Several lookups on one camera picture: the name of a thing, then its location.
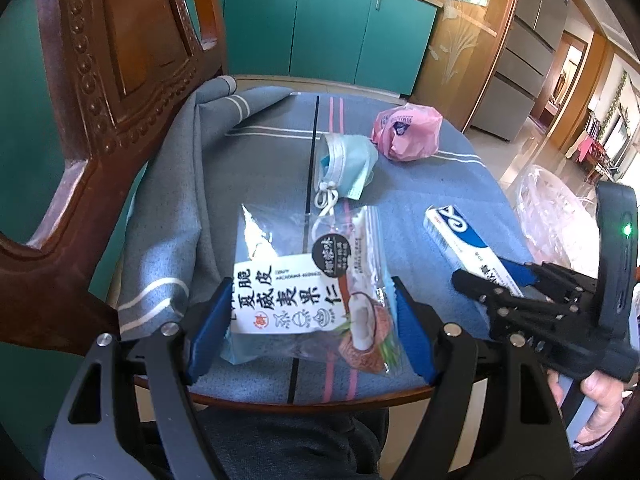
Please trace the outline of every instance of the pink plastic bag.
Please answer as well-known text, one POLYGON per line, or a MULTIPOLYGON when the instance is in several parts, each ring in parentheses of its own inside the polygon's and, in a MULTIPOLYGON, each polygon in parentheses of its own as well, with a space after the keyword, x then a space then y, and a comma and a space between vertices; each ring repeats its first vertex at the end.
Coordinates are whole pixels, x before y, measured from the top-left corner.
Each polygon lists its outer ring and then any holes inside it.
POLYGON ((435 108, 405 104, 380 112, 371 132, 378 151, 391 160, 417 160, 438 151, 442 115, 435 108))

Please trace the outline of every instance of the mask strap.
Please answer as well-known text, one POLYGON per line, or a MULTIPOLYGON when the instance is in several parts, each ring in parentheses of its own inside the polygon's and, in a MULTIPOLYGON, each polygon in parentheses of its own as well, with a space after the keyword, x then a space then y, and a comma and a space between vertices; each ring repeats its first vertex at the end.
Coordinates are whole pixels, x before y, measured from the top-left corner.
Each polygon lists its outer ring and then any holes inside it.
POLYGON ((313 238, 313 240, 317 238, 316 231, 318 230, 320 219, 327 214, 333 216, 334 207, 338 203, 338 191, 337 189, 335 189, 335 182, 321 182, 318 187, 319 189, 316 193, 314 204, 318 209, 321 209, 322 211, 318 215, 318 219, 316 219, 316 222, 311 229, 311 237, 313 238))

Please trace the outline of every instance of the green garland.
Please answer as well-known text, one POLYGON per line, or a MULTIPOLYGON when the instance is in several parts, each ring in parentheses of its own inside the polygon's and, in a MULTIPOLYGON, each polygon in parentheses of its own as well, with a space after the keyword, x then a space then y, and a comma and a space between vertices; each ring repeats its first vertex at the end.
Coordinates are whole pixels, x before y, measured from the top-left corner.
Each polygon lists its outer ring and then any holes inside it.
POLYGON ((598 136, 598 142, 604 138, 604 135, 607 133, 609 123, 613 119, 613 115, 618 110, 618 106, 620 105, 620 97, 622 96, 623 89, 625 89, 626 80, 628 78, 629 78, 629 74, 626 72, 623 72, 622 78, 620 79, 620 84, 618 85, 618 90, 616 90, 616 96, 613 98, 613 102, 609 107, 609 111, 607 111, 607 115, 602 121, 602 127, 600 128, 600 135, 598 136))

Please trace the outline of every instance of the toothpaste box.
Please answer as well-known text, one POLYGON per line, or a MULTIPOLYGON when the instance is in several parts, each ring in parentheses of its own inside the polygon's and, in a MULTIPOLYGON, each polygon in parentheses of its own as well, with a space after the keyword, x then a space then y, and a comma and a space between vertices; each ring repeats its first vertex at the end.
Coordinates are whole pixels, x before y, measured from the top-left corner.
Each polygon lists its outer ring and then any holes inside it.
POLYGON ((428 208, 424 227, 454 267, 491 280, 508 288, 512 295, 523 297, 507 269, 455 206, 428 208))

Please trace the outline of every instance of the metal screw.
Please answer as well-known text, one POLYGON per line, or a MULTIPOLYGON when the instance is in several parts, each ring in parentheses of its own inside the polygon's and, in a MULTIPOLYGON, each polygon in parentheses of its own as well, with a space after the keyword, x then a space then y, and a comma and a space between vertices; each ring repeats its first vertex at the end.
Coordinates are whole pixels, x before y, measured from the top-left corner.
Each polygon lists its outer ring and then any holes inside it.
POLYGON ((165 335, 167 337, 176 335, 178 333, 178 330, 180 330, 180 325, 174 323, 173 321, 165 323, 160 327, 160 332, 162 332, 162 335, 165 335))
POLYGON ((509 336, 509 341, 511 342, 512 345, 514 345, 517 348, 522 348, 524 345, 527 344, 526 339, 524 339, 523 336, 521 336, 520 334, 511 334, 509 336))
POLYGON ((460 328, 460 325, 456 325, 455 323, 447 323, 444 326, 444 333, 450 337, 458 337, 460 334, 462 334, 462 329, 460 328))
POLYGON ((109 333, 100 334, 98 339, 95 340, 98 343, 98 346, 109 346, 113 341, 113 336, 109 333))

